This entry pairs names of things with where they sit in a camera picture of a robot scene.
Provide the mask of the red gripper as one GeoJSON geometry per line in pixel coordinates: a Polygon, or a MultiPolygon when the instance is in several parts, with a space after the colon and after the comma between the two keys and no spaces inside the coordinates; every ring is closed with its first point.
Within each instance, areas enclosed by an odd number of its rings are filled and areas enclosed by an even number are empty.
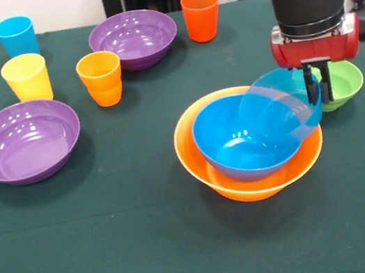
{"type": "MultiPolygon", "coordinates": [[[[271,31],[271,50],[281,68],[301,68],[308,100],[312,105],[318,101],[318,87],[313,80],[311,68],[315,62],[350,60],[359,49],[359,19],[355,13],[346,13],[338,27],[320,36],[295,39],[286,37],[278,26],[271,31]]],[[[334,100],[328,63],[318,66],[323,102],[334,100]]]]}

